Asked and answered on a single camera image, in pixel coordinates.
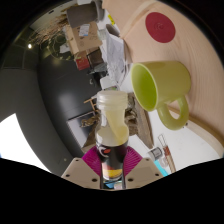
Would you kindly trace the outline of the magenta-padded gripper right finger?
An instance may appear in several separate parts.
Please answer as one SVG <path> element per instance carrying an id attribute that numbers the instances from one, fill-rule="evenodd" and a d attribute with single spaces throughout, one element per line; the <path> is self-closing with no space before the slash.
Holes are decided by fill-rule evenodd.
<path id="1" fill-rule="evenodd" d="M 123 188 L 135 189 L 143 187 L 163 177 L 153 160 L 143 158 L 130 146 L 123 161 Z"/>

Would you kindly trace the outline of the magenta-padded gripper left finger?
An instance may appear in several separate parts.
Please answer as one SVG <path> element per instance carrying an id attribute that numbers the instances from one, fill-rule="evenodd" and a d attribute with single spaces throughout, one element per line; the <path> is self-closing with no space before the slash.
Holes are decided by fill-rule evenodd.
<path id="1" fill-rule="evenodd" d="M 92 147 L 82 158 L 74 158 L 62 178 L 84 188 L 101 187 L 101 161 L 97 148 Z"/>

